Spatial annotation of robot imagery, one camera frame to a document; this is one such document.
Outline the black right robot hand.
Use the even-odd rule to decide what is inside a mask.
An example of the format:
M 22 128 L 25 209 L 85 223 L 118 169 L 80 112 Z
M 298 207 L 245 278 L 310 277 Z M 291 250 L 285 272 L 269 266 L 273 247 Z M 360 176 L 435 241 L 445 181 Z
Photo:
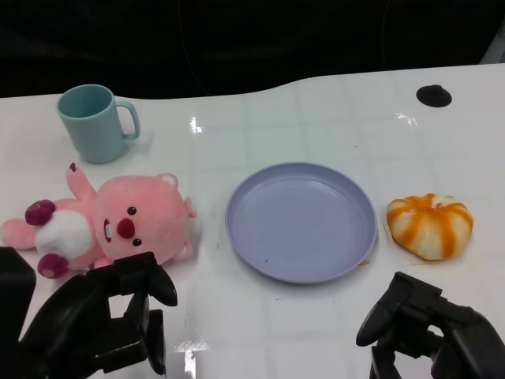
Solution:
M 488 319 L 403 272 L 368 313 L 356 344 L 372 348 L 372 378 L 398 378 L 398 353 L 430 358 L 434 378 L 504 376 L 504 342 Z

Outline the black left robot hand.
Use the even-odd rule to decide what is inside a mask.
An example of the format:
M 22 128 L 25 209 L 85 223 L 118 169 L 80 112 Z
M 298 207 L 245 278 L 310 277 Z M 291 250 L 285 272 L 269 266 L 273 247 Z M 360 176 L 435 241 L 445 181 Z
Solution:
M 149 362 L 166 372 L 162 310 L 178 304 L 173 281 L 151 252 L 76 275 L 40 308 L 18 344 L 15 378 L 87 378 Z

